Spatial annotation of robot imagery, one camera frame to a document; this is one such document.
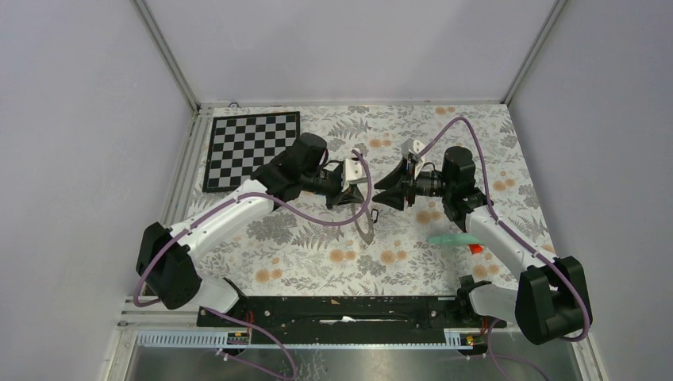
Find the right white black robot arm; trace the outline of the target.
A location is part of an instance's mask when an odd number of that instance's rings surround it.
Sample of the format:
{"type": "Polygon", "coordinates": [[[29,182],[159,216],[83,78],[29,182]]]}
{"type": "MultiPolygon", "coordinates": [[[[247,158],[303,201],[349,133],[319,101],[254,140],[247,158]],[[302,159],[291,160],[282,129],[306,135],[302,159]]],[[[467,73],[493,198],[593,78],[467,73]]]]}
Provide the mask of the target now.
{"type": "Polygon", "coordinates": [[[538,248],[497,217],[492,202],[477,187],[470,150],[447,148],[439,171],[424,170],[413,153],[375,184],[374,202],[404,210],[416,198],[440,198],[444,214],[473,236],[518,277],[517,289],[461,279],[456,292],[456,319],[474,327],[485,317],[518,325],[533,344],[555,339],[582,340],[592,322],[583,266],[572,256],[558,258],[538,248]]]}

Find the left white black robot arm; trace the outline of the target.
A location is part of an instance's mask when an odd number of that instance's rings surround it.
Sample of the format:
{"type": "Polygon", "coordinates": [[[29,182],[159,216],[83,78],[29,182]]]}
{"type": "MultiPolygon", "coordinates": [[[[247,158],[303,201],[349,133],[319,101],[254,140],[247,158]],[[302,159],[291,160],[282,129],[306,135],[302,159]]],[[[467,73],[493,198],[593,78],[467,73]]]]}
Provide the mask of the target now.
{"type": "Polygon", "coordinates": [[[356,222],[367,212],[371,196],[363,196],[358,184],[373,190],[367,161],[354,148],[351,155],[326,170],[329,152],[326,142],[312,133],[303,133],[268,164],[258,167],[236,190],[209,209],[169,227],[155,222],[142,236],[136,271],[140,279],[133,292],[133,304],[143,287],[169,310],[186,305],[213,311],[228,326],[239,325],[246,315],[240,292],[226,279],[201,273],[197,264],[225,238],[282,207],[323,226],[338,227],[356,222]],[[325,197],[328,206],[358,203],[360,210],[342,221],[323,221],[290,205],[303,191],[325,197]]]}

